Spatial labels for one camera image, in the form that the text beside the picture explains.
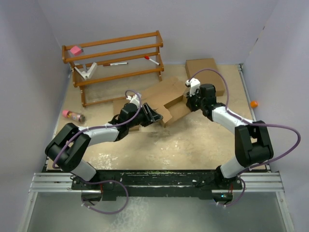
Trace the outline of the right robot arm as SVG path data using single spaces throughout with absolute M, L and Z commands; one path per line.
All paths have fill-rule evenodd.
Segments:
M 189 88 L 185 96 L 190 111 L 201 110 L 203 116 L 225 127 L 235 138 L 235 156 L 215 170 L 214 182 L 218 188 L 226 189 L 246 168 L 273 158 L 273 147 L 263 121 L 233 116 L 225 104 L 217 102 L 212 84 L 201 84 L 194 79 L 186 81 L 185 85 Z

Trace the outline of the orange ball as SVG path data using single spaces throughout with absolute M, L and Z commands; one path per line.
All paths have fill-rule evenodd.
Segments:
M 250 102 L 250 107 L 251 108 L 256 108 L 258 106 L 258 102 L 257 101 L 251 101 Z

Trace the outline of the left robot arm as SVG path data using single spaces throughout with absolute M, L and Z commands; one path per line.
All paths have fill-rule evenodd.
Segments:
M 163 119 L 147 103 L 137 107 L 126 103 L 120 113 L 111 121 L 91 128 L 83 128 L 73 123 L 66 124 L 45 149 L 45 154 L 61 170 L 82 179 L 88 189 L 99 185 L 97 170 L 83 160 L 89 146 L 104 142 L 117 142 L 126 137 L 135 126 L 147 127 Z

